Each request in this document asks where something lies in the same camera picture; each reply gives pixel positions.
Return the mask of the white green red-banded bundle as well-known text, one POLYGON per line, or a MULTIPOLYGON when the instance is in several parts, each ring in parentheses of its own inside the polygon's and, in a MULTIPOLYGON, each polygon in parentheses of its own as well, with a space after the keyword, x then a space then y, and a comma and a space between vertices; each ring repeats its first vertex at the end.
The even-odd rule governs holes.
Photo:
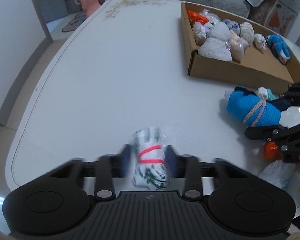
POLYGON ((151 191, 165 189, 170 183, 170 177, 160 129, 151 127, 136 131, 133 146, 136 154, 134 185, 151 191))

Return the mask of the bright blue knitted bundle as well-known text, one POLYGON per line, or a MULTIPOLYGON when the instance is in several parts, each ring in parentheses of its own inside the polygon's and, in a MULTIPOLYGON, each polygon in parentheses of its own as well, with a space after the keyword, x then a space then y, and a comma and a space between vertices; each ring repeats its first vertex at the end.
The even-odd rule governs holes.
POLYGON ((245 87, 227 89, 224 97, 228 113, 247 127, 274 126, 280 123, 281 111, 245 87))

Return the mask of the grey blue sock bundle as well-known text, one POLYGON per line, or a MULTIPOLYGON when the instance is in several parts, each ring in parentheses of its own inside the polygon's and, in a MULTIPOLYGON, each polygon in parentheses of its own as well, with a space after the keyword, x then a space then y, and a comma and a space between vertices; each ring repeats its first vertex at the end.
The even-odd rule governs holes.
POLYGON ((240 35, 241 30, 240 30, 240 26, 237 22, 229 20, 229 19, 224 19, 223 23, 225 23, 226 26, 230 30, 232 30, 235 34, 240 35))

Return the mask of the white striped sock bundle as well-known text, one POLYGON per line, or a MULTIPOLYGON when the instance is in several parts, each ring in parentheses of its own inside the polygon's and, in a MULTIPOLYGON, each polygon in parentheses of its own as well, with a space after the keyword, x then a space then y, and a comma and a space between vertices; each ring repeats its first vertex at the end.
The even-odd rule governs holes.
POLYGON ((249 22, 243 22, 240 24, 240 37, 247 41, 248 45, 251 45, 254 41, 254 29, 249 22))

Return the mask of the orange bundle on table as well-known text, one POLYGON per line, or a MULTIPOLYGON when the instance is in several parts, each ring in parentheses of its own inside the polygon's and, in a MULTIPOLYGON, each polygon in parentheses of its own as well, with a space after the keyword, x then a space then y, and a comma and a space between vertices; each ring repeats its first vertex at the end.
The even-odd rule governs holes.
POLYGON ((281 160, 281 153, 274 141, 266 142, 264 145, 263 156, 268 160, 281 160))

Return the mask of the white cloth on table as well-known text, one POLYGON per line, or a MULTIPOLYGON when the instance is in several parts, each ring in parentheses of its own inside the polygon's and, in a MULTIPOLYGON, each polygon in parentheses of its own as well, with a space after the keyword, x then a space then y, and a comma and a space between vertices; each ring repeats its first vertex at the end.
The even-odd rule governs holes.
POLYGON ((284 189, 287 186, 294 170, 295 164, 284 163, 282 160, 276 160, 266 166, 258 177, 280 189, 284 189))

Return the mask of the small white teal bundle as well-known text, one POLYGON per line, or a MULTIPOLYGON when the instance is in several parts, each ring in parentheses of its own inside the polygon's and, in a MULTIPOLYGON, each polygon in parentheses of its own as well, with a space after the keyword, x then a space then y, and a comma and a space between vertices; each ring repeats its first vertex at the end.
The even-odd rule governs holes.
POLYGON ((258 90, 256 91, 256 95, 259 98, 262 98, 263 100, 266 101, 273 101, 278 99, 278 97, 272 93, 271 89, 265 87, 259 87, 258 90))

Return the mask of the brown cardboard tray box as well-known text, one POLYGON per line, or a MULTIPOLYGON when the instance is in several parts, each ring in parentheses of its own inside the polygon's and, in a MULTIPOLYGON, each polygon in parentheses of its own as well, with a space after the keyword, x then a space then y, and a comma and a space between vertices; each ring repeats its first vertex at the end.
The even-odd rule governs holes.
POLYGON ((241 62, 225 62, 198 54, 199 47, 196 45, 192 25, 188 19, 187 12, 202 12, 207 9, 209 12, 218 15, 221 19, 230 19, 237 23, 248 22, 253 26, 254 31, 267 36, 274 32, 247 18, 232 14, 230 12, 194 3, 181 3, 181 28, 185 48, 186 71, 189 76, 201 77, 216 81, 243 85, 249 88, 266 87, 272 92, 280 94, 286 91, 291 83, 300 82, 300 61, 296 53, 289 46, 290 59, 282 64, 268 49, 261 53, 253 45, 245 51, 241 62))

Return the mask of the small floral green-banded bundle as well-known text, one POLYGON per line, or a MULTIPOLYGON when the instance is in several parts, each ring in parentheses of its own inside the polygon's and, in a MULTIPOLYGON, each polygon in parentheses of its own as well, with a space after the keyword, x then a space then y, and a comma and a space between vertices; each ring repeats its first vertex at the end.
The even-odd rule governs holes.
POLYGON ((262 34, 254 35, 254 45, 261 53, 264 53, 267 49, 267 42, 262 34))

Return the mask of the lilac cloth bundle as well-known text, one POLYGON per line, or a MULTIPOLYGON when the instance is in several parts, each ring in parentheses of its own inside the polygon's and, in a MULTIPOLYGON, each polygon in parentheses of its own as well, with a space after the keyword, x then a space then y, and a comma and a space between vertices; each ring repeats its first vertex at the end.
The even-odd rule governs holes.
POLYGON ((230 30, 230 35, 231 35, 230 52, 231 52, 232 59, 234 61, 241 62, 245 50, 247 49, 249 44, 245 39, 239 37, 233 30, 230 30))

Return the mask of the large white knitted bundle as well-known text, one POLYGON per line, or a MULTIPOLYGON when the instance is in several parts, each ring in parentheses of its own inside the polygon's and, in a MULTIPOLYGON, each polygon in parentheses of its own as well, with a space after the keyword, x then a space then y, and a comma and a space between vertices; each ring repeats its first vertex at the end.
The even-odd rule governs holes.
POLYGON ((231 62, 230 40, 229 28, 225 23, 218 22, 210 29, 205 42, 198 50, 198 54, 202 57, 231 62))

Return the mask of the clear bubble wrap bundle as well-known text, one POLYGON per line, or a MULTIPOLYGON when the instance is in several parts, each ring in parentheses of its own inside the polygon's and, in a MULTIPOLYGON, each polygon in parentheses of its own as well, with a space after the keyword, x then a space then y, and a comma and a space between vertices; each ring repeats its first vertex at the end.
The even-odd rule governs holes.
POLYGON ((209 12, 208 9, 204 9, 200 14, 207 18, 212 24, 221 22, 221 19, 216 14, 209 12))

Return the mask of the white sock ball bundle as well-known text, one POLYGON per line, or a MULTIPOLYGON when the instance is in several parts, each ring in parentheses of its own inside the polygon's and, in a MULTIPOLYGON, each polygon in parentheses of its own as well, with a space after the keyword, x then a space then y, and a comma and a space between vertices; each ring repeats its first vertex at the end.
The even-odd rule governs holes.
POLYGON ((207 22, 206 24, 194 23, 192 31, 196 45, 201 46, 205 42, 208 33, 214 25, 213 22, 207 22))

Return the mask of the orange plastic bundle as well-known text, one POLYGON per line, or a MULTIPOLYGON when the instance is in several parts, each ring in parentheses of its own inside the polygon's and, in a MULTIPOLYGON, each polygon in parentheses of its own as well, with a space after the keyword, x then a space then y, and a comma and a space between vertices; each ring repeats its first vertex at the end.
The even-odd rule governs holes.
POLYGON ((204 25, 209 22, 208 18, 206 18, 205 16, 202 16, 201 14, 199 14, 195 11, 192 11, 192 10, 187 11, 187 16, 191 23, 198 22, 198 23, 204 25))

